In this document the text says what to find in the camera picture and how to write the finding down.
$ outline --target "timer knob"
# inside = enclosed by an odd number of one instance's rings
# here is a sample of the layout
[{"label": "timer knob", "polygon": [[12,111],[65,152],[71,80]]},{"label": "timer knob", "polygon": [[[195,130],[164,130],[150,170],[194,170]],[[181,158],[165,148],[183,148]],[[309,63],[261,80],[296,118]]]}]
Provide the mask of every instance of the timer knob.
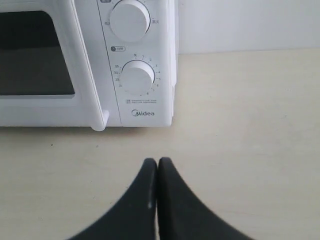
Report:
[{"label": "timer knob", "polygon": [[126,92],[133,95],[144,95],[155,81],[155,72],[144,61],[133,60],[124,65],[120,82]]},{"label": "timer knob", "polygon": [[118,2],[110,15],[110,27],[113,33],[125,42],[137,42],[148,31],[150,14],[145,5],[138,0]]}]

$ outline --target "microwave door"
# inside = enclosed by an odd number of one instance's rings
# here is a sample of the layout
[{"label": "microwave door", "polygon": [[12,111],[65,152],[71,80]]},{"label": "microwave door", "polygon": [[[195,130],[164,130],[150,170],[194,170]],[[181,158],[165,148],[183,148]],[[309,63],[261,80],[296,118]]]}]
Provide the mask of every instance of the microwave door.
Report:
[{"label": "microwave door", "polygon": [[105,129],[72,1],[0,0],[0,125]]}]

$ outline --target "white knob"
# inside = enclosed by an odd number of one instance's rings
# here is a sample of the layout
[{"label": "white knob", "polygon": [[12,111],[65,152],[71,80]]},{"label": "white knob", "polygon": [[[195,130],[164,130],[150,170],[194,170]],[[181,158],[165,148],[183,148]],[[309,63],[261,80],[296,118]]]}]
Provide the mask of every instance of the white knob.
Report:
[{"label": "white knob", "polygon": [[122,0],[115,5],[110,15],[113,33],[125,42],[137,42],[150,26],[148,9],[138,0]]},{"label": "white knob", "polygon": [[124,65],[120,82],[124,90],[133,95],[144,95],[155,81],[152,67],[140,60],[133,60]]}]

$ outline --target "microwave window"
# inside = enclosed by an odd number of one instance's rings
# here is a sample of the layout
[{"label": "microwave window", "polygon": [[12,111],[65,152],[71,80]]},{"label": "microwave window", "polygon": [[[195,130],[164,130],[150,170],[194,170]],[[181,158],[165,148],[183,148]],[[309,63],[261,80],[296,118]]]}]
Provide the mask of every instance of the microwave window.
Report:
[{"label": "microwave window", "polygon": [[0,33],[0,96],[75,94],[46,12],[0,12]]}]

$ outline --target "white wall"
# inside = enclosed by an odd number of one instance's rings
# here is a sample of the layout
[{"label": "white wall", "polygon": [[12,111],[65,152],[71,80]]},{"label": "white wall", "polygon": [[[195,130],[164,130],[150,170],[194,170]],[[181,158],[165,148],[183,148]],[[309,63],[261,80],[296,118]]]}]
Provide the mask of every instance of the white wall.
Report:
[{"label": "white wall", "polygon": [[180,52],[320,47],[320,0],[179,0]]}]

